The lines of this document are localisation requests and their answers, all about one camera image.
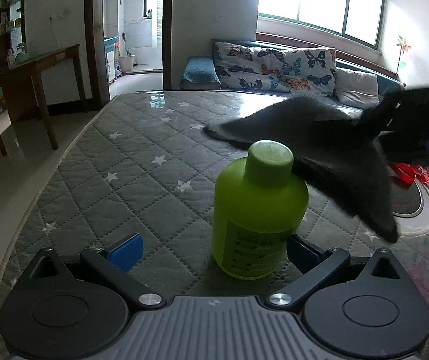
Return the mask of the dark grey cleaning cloth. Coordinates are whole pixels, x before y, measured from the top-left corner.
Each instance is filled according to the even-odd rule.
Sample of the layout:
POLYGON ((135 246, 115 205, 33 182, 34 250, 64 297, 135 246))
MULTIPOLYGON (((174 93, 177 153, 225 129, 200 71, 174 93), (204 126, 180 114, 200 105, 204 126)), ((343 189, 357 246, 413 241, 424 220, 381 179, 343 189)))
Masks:
POLYGON ((261 140, 285 145, 294 155, 293 174, 394 244, 398 229, 390 180, 376 142, 393 110, 391 104, 380 104, 349 116, 317 97, 291 97, 249 116, 209 123, 203 132, 240 149, 261 140))

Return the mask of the green plastic bottle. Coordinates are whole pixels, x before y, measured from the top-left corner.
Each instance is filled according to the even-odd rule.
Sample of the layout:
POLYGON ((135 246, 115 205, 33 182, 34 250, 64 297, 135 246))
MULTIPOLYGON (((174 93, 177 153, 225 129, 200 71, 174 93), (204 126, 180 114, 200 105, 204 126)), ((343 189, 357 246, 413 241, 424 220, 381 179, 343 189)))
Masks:
POLYGON ((220 172, 214 188, 212 254, 228 275, 247 281, 270 275, 306 213, 306 182, 292 174, 293 153, 262 140, 220 172))

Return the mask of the red packet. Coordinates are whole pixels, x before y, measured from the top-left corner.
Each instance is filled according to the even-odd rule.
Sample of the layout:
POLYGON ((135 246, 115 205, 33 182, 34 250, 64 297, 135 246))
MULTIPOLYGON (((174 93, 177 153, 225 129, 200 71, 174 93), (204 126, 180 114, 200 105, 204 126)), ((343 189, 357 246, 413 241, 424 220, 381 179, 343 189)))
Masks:
POLYGON ((389 163, 388 166, 404 184, 411 185, 419 180, 429 185, 429 166, 410 165, 406 163, 389 163))

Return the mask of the white cushion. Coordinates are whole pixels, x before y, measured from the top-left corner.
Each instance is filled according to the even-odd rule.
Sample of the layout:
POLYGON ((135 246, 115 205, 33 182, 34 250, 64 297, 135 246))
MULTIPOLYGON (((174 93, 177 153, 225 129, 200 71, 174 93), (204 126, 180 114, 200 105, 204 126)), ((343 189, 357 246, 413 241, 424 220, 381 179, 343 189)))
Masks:
POLYGON ((380 103, 375 74, 345 68, 336 69, 335 96, 349 107, 368 109, 380 103))

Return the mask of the colourful pinwheel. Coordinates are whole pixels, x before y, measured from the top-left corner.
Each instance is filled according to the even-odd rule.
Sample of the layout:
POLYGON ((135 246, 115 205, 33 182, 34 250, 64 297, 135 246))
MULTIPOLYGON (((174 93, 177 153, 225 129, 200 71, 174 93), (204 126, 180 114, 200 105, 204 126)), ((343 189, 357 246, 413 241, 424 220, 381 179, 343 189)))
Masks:
POLYGON ((411 45, 405 37, 399 35, 397 37, 397 47, 399 49, 399 53, 397 57, 397 68, 395 74, 398 77, 400 70, 407 66, 404 55, 411 49, 411 45))

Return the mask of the grey quilted star table cover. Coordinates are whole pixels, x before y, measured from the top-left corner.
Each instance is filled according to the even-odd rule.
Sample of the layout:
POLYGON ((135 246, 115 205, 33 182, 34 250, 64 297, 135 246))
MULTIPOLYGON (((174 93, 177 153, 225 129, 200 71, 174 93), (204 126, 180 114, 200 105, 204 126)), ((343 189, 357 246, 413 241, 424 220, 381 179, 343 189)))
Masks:
MULTIPOLYGON (((0 268, 0 307, 35 253, 61 255, 140 233, 145 252, 130 274, 160 292, 208 296, 259 294, 300 276, 284 257, 275 272, 252 282, 235 280, 211 258, 215 180, 245 152, 202 133, 205 124, 247 116, 283 97, 166 91, 123 94, 70 145, 51 180, 24 214, 0 268)), ((421 220, 429 230, 429 191, 421 220)), ((309 188, 298 234, 325 249, 338 246, 367 256, 388 246, 358 218, 309 188)), ((389 247, 429 304, 429 233, 401 235, 389 247)), ((9 356, 0 335, 0 359, 9 356)), ((423 356, 429 359, 429 338, 423 356)))

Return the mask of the butterfly print cushion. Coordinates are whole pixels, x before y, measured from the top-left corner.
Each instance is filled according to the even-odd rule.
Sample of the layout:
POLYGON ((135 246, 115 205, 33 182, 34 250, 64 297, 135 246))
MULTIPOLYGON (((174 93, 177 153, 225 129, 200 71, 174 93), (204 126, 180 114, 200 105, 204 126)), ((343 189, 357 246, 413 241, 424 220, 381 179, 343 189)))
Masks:
POLYGON ((326 47, 280 49, 216 41, 214 68, 224 89, 332 96, 336 52, 326 47))

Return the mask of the white bucket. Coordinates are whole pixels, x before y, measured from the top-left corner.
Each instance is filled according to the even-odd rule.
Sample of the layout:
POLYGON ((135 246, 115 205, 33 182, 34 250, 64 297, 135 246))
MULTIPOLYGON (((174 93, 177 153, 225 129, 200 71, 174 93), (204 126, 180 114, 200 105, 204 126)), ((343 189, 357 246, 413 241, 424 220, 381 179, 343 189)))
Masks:
POLYGON ((123 75, 129 74, 136 65, 136 57, 134 55, 124 55, 118 58, 119 66, 123 75))

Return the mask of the blue sofa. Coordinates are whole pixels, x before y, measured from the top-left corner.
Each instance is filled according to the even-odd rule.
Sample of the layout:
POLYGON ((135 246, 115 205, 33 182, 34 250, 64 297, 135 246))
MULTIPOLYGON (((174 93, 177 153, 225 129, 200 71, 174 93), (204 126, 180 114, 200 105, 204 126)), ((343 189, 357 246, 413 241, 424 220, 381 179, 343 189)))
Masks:
MULTIPOLYGON (((301 95, 301 94, 308 94, 308 95, 316 95, 320 96, 323 100, 327 101, 329 104, 337 105, 343 108, 348 109, 354 109, 354 110, 361 110, 364 111, 366 109, 359 109, 356 107, 346 106, 341 104, 338 101, 338 98, 335 96, 335 92, 332 96, 323 96, 319 94, 310 94, 308 92, 302 92, 297 91, 293 93, 281 93, 281 92, 264 92, 264 91, 244 91, 240 89, 226 89, 221 86, 221 83, 219 81, 219 77, 216 74, 215 71, 215 63, 214 63, 214 57, 213 57, 213 46, 216 41, 221 40, 214 40, 212 43, 212 51, 211 55, 204 56, 204 55, 197 55, 192 56, 188 59, 188 62, 186 64, 186 67, 184 69, 184 73, 181 78, 180 87, 183 89, 214 89, 214 90, 230 90, 230 91, 241 91, 241 92, 253 92, 253 93, 260 93, 260 94, 294 94, 294 95, 301 95)), ((280 49, 298 49, 298 48, 316 48, 316 47, 283 47, 280 45, 270 44, 266 42, 250 42, 250 41, 221 41, 221 42, 230 42, 230 43, 236 43, 240 44, 242 46, 248 46, 248 47, 273 47, 273 48, 280 48, 280 49)), ((394 78, 391 78, 389 76, 386 76, 380 72, 373 71, 369 68, 358 66, 354 63, 346 62, 342 59, 337 58, 337 51, 336 52, 336 69, 337 68, 345 68, 350 69, 357 72, 367 72, 371 74, 375 74, 377 77, 378 82, 378 93, 380 97, 380 102, 384 99, 386 94, 392 93, 392 92, 398 92, 401 89, 403 89, 403 85, 394 78)))

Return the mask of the dark wooden table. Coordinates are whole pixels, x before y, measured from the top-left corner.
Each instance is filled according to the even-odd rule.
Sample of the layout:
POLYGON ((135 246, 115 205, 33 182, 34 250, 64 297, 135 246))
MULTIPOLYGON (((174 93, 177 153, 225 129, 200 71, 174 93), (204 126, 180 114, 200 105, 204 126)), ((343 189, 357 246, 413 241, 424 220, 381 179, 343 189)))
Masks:
MULTIPOLYGON (((53 127, 50 123, 48 105, 44 94, 44 86, 42 83, 41 73, 69 59, 71 59, 73 63, 75 82, 79 94, 79 101, 83 106, 85 106, 87 98, 84 90, 83 76, 81 72, 80 44, 75 44, 73 46, 57 49, 55 51, 51 51, 40 56, 30 58, 18 64, 17 66, 10 68, 8 71, 0 73, 0 87, 13 85, 17 83, 18 80, 30 79, 31 86, 34 90, 35 104, 37 109, 40 111, 44 123, 44 128, 46 130, 49 143, 53 150, 58 149, 58 141, 56 139, 53 127)), ((2 140, 1 132, 0 152, 2 156, 7 155, 5 144, 2 140)))

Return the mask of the blue cabinet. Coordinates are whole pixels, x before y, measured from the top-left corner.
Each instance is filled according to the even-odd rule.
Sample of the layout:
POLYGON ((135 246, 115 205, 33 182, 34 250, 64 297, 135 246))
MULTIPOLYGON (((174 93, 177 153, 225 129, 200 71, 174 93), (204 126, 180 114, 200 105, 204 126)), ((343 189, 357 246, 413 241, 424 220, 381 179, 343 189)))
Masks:
POLYGON ((114 82, 120 76, 120 69, 118 63, 119 54, 119 38, 106 37, 104 39, 104 50, 106 57, 106 72, 108 82, 114 82))

